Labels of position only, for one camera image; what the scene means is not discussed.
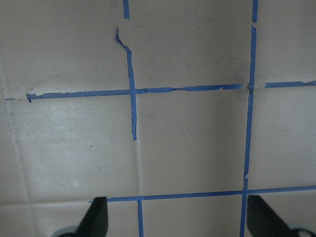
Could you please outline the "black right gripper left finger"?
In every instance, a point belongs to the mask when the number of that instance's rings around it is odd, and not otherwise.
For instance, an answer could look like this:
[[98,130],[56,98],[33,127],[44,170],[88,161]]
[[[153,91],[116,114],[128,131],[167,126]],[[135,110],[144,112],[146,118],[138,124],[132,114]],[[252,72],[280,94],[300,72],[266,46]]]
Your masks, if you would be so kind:
[[108,231],[106,197],[96,197],[75,231],[76,237],[105,237]]

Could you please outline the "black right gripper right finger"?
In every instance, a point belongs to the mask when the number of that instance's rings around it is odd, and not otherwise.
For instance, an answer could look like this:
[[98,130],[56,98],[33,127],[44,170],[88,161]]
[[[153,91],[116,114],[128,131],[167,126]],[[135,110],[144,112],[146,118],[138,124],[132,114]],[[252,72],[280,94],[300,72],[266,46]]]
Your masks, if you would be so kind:
[[249,195],[247,198],[246,223],[253,237],[296,236],[259,195]]

